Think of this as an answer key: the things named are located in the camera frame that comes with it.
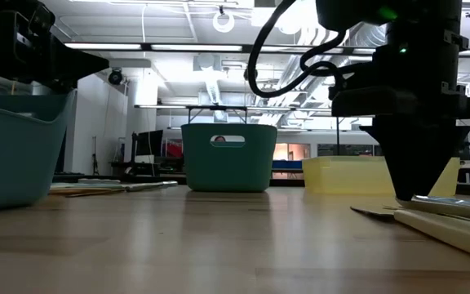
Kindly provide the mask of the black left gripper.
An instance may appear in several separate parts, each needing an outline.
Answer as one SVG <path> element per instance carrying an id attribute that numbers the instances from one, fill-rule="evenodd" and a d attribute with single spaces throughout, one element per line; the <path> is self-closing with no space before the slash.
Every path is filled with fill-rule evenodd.
<path id="1" fill-rule="evenodd" d="M 77 81 L 109 67 L 109 61 L 65 46 L 51 26 L 55 15 L 40 0 L 0 0 L 0 52 L 9 68 L 2 76 L 31 83 L 40 73 L 51 37 L 51 79 Z"/>

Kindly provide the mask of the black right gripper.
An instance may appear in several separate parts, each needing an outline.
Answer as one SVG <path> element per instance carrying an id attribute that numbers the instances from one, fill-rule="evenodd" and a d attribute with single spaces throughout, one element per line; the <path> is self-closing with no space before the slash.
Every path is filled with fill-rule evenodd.
<path id="1" fill-rule="evenodd" d="M 419 118 L 470 119 L 470 96 L 465 86 L 454 89 L 447 83 L 437 92 L 410 91 L 390 86 L 355 89 L 332 87 L 331 115 L 334 117 L 407 116 Z M 392 127 L 360 127 L 380 145 L 397 200 L 411 200 L 409 160 L 405 141 Z M 416 194 L 452 198 L 456 194 L 460 154 L 467 145 L 470 126 L 456 126 L 437 133 L 426 144 L 423 163 L 417 167 Z"/>

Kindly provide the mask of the iridescent table knife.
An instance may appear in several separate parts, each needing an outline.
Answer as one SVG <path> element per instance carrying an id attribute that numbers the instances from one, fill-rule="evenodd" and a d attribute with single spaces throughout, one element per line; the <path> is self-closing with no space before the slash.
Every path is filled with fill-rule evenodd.
<path id="1" fill-rule="evenodd" d="M 426 201 L 431 203 L 451 204 L 470 207 L 470 201 L 457 199 L 457 198 L 440 198 L 440 197 L 428 197 L 416 195 L 413 197 L 414 200 Z"/>

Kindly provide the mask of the cream-handled cutlery piece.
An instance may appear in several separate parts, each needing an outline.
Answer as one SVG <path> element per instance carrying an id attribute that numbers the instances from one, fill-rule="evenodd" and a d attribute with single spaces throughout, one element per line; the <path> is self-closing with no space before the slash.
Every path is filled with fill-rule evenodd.
<path id="1" fill-rule="evenodd" d="M 406 209 L 470 218 L 470 207 L 468 206 L 431 203 L 413 198 L 408 201 L 397 199 L 397 202 Z"/>
<path id="2" fill-rule="evenodd" d="M 470 254 L 470 219 L 407 209 L 377 209 L 351 206 L 352 211 L 379 220 L 394 220 Z"/>

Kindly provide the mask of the iridescent cutlery piece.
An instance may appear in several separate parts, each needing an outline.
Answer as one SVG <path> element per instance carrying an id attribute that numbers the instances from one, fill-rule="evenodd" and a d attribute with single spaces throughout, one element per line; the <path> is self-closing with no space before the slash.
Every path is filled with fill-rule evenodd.
<path id="1" fill-rule="evenodd" d="M 112 179 L 87 179 L 87 178 L 82 178 L 82 179 L 79 179 L 78 180 L 78 184 L 121 184 L 121 181 L 120 180 L 112 180 Z"/>

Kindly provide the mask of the green-handled cutlery piece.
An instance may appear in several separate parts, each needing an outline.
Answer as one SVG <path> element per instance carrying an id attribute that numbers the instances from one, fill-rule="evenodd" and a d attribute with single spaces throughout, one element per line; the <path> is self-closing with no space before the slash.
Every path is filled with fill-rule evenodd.
<path id="1" fill-rule="evenodd" d="M 52 183 L 50 190 L 61 189 L 125 189 L 120 183 Z"/>
<path id="2" fill-rule="evenodd" d="M 165 189 L 168 187 L 176 186 L 179 183 L 174 180 L 169 180 L 169 181 L 161 181 L 161 182 L 153 182 L 153 183 L 138 183 L 138 184 L 130 184 L 130 185 L 125 185 L 125 191 L 130 193 L 130 192 L 140 192 L 140 191 L 145 191 L 145 190 L 151 190 L 151 189 Z"/>

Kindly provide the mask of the ceiling light strip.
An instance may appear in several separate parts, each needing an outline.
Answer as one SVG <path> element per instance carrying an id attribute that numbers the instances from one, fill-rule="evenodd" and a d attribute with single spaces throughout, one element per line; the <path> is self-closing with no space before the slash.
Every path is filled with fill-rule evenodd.
<path id="1" fill-rule="evenodd" d="M 83 42 L 71 42 L 65 43 L 65 46 L 78 49 L 78 50 L 90 50 L 90 51 L 138 51 L 142 49 L 142 46 L 137 43 L 83 43 Z"/>
<path id="2" fill-rule="evenodd" d="M 153 44 L 154 51 L 242 51 L 237 45 L 201 45 L 201 44 Z"/>

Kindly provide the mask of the yellow translucent plastic tray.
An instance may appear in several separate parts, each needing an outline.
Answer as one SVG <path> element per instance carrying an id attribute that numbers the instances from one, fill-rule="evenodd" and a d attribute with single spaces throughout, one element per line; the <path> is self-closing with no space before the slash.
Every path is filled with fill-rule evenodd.
<path id="1" fill-rule="evenodd" d="M 310 194 L 394 196 L 383 157 L 325 156 L 302 162 L 305 189 Z"/>

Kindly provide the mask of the thin black tripod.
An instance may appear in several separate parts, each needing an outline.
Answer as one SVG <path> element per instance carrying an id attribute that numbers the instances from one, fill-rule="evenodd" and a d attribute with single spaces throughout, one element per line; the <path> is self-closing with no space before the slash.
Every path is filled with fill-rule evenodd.
<path id="1" fill-rule="evenodd" d="M 93 136 L 91 139 L 92 139 L 92 155 L 91 155 L 92 175 L 98 176 L 100 172 L 99 172 L 99 165 L 98 165 L 98 159 L 97 159 L 97 154 L 96 154 L 96 137 Z"/>

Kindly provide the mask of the black computer monitor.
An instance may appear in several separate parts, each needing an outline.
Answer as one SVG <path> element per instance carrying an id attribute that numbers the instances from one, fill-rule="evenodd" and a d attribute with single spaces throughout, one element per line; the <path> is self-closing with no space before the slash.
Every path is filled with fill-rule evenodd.
<path id="1" fill-rule="evenodd" d="M 163 130 L 147 131 L 135 136 L 135 154 L 160 156 L 162 153 Z"/>

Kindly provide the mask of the dark background desk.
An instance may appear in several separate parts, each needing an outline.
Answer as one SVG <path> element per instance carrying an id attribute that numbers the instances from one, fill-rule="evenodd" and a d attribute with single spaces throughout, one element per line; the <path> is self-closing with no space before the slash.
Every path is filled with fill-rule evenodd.
<path id="1" fill-rule="evenodd" d="M 184 176 L 182 168 L 163 166 L 161 163 L 110 162 L 114 176 Z"/>

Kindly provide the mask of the red background panel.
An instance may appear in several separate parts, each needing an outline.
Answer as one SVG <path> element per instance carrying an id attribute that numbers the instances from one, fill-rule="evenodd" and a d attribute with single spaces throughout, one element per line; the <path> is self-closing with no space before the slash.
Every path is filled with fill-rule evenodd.
<path id="1" fill-rule="evenodd" d="M 181 139 L 165 139 L 162 154 L 169 158 L 183 157 L 183 141 Z"/>

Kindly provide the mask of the blue background table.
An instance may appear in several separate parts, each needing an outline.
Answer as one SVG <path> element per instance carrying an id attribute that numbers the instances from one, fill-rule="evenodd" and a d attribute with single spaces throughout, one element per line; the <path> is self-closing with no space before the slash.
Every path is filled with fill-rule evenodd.
<path id="1" fill-rule="evenodd" d="M 273 170 L 301 170 L 302 161 L 295 160 L 273 160 Z"/>

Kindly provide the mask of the black metal stand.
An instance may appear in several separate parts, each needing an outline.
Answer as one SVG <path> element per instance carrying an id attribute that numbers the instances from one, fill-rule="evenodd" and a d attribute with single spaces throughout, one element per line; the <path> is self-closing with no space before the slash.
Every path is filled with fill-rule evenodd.
<path id="1" fill-rule="evenodd" d="M 248 123 L 248 108 L 239 105 L 186 105 L 188 110 L 188 123 L 191 123 L 203 110 L 224 111 L 232 110 L 245 124 Z M 198 112 L 192 116 L 192 111 L 198 109 Z"/>

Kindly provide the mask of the black metal table frame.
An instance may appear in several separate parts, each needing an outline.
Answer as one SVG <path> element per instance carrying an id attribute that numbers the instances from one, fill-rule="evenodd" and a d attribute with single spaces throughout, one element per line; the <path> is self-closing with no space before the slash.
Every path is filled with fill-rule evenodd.
<path id="1" fill-rule="evenodd" d="M 169 175 L 169 176 L 87 176 L 79 174 L 63 174 L 54 175 L 52 181 L 54 183 L 76 183 L 81 179 L 97 179 L 97 180 L 119 180 L 126 183 L 153 183 L 161 181 L 176 181 L 179 185 L 187 185 L 187 180 L 184 175 Z M 304 187 L 304 180 L 299 179 L 271 179 L 270 187 Z"/>

